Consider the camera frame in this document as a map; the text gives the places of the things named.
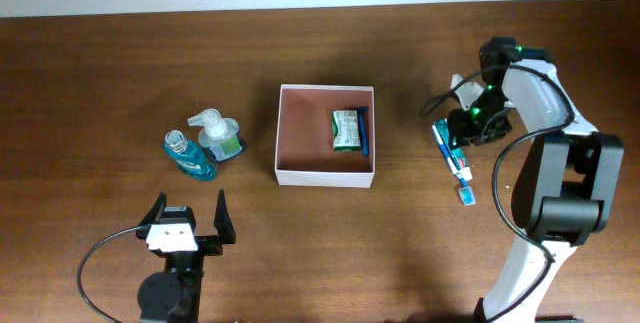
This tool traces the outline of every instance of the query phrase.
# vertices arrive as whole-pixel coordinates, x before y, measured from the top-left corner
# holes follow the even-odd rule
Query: open box
[[[369,155],[334,152],[333,111],[368,106],[364,114]],[[375,174],[373,87],[283,84],[276,137],[278,183],[369,188]]]

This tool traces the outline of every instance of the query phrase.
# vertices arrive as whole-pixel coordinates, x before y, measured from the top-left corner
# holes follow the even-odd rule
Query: wooden table
[[[138,223],[159,192],[212,234],[224,188],[238,243],[208,258],[202,322],[450,322],[496,281],[513,234],[490,195],[493,162],[524,132],[468,148],[478,204],[462,206],[418,117],[451,75],[479,67],[492,35],[546,46],[580,111],[625,157],[607,228],[565,264],[541,315],[640,315],[640,0],[464,3],[0,20],[0,320],[99,322],[75,271],[104,236]],[[371,85],[371,189],[280,187],[273,172],[280,84]],[[215,181],[180,173],[171,129],[215,107],[248,141]],[[509,156],[503,200],[526,148]],[[138,285],[163,261],[132,235],[85,270],[98,306],[132,322]]]

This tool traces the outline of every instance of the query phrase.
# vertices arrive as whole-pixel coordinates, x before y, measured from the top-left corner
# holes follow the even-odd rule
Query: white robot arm
[[[547,262],[538,246],[516,236],[498,281],[474,312],[477,322],[533,323],[562,264],[590,233],[606,225],[622,160],[622,142],[615,136],[599,134],[578,112],[545,51],[523,49],[511,38],[493,38],[482,47],[480,56],[487,88],[468,82],[454,90],[462,108],[449,115],[450,146],[478,145],[504,137],[511,129],[506,119],[511,109],[518,111],[529,132],[562,125],[569,108],[574,115],[561,132],[535,138],[512,196],[516,225],[546,247],[553,261]],[[509,67],[485,72],[485,68],[496,65]],[[460,81],[461,77],[454,76],[452,88]],[[566,168],[584,174],[584,180],[564,182]],[[545,268],[544,278],[525,297]]]

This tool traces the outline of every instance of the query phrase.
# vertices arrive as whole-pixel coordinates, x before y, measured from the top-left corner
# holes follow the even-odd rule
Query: pump nozzle
[[[204,131],[211,139],[220,139],[227,135],[229,128],[227,123],[220,116],[220,112],[215,109],[205,109],[197,116],[191,117],[187,120],[189,126],[201,126],[204,127]]]

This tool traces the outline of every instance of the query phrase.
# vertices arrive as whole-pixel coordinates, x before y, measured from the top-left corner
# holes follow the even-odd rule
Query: bottle
[[[189,177],[199,180],[212,180],[216,171],[207,157],[194,142],[187,140],[182,132],[172,130],[164,137],[162,148],[178,163],[178,168]]]
[[[240,126],[231,118],[222,118],[215,109],[206,109],[188,120],[190,126],[204,127],[198,134],[198,143],[209,158],[224,162],[242,153],[247,145],[240,138]]]

